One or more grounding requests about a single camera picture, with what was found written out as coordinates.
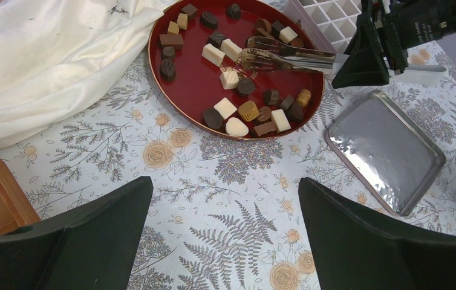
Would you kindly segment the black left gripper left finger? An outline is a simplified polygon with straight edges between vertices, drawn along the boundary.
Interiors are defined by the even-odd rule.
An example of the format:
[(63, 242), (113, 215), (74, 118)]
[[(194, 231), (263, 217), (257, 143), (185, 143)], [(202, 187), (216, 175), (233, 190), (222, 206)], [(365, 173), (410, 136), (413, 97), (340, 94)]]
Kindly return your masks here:
[(0, 289), (126, 289), (152, 192), (142, 176), (0, 236)]

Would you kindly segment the silver metal tongs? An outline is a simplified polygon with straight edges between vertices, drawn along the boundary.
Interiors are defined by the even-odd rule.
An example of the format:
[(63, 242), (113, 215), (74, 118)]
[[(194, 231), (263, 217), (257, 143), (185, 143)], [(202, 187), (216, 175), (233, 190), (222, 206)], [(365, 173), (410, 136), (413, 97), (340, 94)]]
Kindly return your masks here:
[(296, 48), (263, 36), (248, 38), (247, 48), (240, 54), (241, 64), (246, 70), (290, 70), (332, 76), (348, 58), (347, 54)]

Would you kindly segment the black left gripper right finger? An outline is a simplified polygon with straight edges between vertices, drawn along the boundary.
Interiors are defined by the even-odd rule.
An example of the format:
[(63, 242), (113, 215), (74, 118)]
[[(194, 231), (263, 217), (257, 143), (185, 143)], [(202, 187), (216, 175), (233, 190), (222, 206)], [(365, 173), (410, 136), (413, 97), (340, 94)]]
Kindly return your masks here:
[(456, 289), (456, 236), (394, 219), (311, 178), (298, 193), (322, 289)]

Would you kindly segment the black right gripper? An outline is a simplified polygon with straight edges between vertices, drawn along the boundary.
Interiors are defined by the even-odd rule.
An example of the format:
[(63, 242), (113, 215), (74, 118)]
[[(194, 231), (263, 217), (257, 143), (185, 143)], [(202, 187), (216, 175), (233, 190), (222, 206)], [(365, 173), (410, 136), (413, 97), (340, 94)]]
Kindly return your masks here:
[(389, 69), (402, 74), (408, 67), (407, 53), (392, 13), (396, 1), (367, 1), (369, 20), (358, 20), (350, 53), (332, 81), (335, 89), (351, 86), (382, 86), (389, 83)]

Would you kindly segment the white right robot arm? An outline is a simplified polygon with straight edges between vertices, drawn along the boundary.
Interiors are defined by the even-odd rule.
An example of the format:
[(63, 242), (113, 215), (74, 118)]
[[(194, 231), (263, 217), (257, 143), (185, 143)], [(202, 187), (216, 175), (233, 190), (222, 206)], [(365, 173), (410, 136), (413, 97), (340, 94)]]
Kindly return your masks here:
[(456, 1), (362, 1), (356, 31), (337, 56), (333, 88), (390, 82), (435, 86), (443, 66), (413, 65), (408, 49), (456, 33)]

